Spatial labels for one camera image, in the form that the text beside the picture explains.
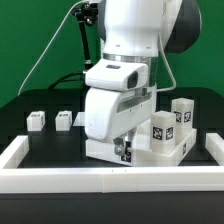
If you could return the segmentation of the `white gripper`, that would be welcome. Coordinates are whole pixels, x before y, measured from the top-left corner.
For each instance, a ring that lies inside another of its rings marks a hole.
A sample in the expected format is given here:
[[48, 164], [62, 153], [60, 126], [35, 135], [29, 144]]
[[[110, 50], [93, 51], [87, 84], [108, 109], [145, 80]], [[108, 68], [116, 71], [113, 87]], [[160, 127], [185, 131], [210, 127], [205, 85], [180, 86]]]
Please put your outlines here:
[[[155, 107], [156, 87], [126, 92], [91, 87], [85, 100], [85, 133], [99, 142], [115, 139], [114, 153], [123, 156], [132, 147], [136, 133], [132, 129], [147, 121]], [[125, 133], [125, 141], [117, 138]]]

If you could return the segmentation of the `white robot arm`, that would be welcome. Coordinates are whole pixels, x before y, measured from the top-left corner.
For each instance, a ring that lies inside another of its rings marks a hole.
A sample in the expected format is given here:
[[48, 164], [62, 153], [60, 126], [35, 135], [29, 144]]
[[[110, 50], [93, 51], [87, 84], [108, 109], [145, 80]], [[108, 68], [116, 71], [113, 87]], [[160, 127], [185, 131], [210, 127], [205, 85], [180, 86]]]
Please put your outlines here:
[[122, 156], [156, 109], [153, 64], [189, 49], [202, 18], [197, 0], [102, 0], [100, 6], [103, 57], [85, 77], [85, 133]]

